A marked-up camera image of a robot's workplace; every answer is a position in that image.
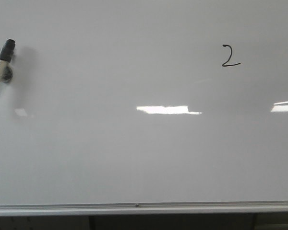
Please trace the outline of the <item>black white whiteboard marker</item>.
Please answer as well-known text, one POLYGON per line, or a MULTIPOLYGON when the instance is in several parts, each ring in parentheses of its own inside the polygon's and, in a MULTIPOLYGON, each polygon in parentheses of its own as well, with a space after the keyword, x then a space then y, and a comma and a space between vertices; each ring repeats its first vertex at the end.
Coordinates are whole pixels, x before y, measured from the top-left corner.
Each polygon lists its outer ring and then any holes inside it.
POLYGON ((7 83, 13 77, 10 62, 14 54, 14 49, 15 41, 8 39, 0 50, 0 83, 7 83))

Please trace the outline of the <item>white whiteboard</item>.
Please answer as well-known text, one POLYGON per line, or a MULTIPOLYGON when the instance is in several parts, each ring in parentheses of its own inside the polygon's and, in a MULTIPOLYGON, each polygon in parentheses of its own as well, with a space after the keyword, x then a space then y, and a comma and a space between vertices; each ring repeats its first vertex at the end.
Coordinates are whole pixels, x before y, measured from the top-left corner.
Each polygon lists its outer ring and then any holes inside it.
POLYGON ((9 38, 0 205, 288 200, 288 0, 0 0, 9 38))

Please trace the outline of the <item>dark cabinet below whiteboard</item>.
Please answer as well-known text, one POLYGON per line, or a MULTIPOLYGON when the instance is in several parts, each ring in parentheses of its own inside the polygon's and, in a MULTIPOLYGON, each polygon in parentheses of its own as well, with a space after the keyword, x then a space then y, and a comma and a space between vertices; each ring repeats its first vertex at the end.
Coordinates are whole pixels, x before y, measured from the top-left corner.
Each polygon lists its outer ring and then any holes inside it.
POLYGON ((288 230, 288 212, 0 217, 0 230, 288 230))

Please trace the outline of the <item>aluminium whiteboard tray rail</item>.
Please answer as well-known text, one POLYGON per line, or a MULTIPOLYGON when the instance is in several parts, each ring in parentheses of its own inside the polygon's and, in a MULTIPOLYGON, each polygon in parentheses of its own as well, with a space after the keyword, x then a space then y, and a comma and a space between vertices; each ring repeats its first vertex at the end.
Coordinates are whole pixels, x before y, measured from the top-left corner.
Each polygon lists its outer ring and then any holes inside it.
POLYGON ((288 212, 288 201, 0 205, 0 217, 288 212))

